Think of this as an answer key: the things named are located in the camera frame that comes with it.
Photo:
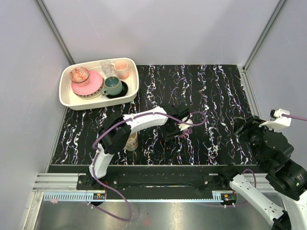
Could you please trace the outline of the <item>pink weekly pill organizer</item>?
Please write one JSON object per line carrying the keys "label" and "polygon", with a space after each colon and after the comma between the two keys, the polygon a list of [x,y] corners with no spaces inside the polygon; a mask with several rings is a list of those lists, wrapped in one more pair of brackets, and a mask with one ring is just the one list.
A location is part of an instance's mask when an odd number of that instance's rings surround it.
{"label": "pink weekly pill organizer", "polygon": [[190,134],[192,134],[192,129],[191,128],[188,128],[188,129],[185,129],[183,131],[183,133],[178,136],[179,138],[185,138],[185,137],[188,137]]}

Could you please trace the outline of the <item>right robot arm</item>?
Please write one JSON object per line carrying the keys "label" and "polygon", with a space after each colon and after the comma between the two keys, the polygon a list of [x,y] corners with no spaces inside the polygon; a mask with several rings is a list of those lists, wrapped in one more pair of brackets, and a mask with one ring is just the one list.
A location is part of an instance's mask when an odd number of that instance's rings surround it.
{"label": "right robot arm", "polygon": [[245,179],[242,173],[225,173],[218,177],[224,190],[232,188],[242,195],[268,222],[273,230],[307,228],[307,171],[291,160],[294,147],[281,133],[257,116],[236,117],[234,134],[247,142],[266,180],[283,201],[276,205]]}

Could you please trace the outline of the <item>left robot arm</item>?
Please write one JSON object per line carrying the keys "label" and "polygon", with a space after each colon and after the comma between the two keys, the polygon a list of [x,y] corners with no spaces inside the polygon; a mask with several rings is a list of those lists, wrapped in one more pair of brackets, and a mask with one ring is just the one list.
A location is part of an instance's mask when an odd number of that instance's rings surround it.
{"label": "left robot arm", "polygon": [[160,105],[137,114],[114,112],[107,117],[92,145],[96,153],[89,166],[87,184],[94,190],[103,186],[103,177],[106,176],[113,156],[126,148],[132,134],[151,127],[161,127],[163,138],[171,140],[193,126],[190,116],[187,107],[173,105]]}

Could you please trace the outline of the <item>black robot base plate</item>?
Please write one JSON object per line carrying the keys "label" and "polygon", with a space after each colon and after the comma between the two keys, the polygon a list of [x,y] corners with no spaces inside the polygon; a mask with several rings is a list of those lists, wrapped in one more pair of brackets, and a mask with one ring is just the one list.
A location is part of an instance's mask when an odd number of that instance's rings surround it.
{"label": "black robot base plate", "polygon": [[89,171],[78,175],[77,190],[106,193],[117,199],[121,192],[128,200],[208,199],[212,192],[232,193],[223,176],[227,166],[109,166],[100,179],[104,188]]}

